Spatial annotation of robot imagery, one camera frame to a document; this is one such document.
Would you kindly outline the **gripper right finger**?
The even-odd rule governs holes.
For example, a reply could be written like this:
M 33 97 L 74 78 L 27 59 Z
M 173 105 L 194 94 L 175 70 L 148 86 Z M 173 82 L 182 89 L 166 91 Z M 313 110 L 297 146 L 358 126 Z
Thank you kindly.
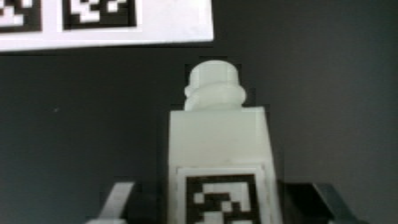
M 283 184 L 285 224 L 370 224 L 354 214 L 328 183 Z

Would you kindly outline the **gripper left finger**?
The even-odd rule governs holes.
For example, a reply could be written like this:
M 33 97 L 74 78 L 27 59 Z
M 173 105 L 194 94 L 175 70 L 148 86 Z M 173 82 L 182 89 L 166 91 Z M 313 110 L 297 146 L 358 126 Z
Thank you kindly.
M 129 224 L 127 219 L 123 218 L 123 211 L 134 187 L 134 182 L 118 182 L 114 184 L 100 215 L 84 224 Z

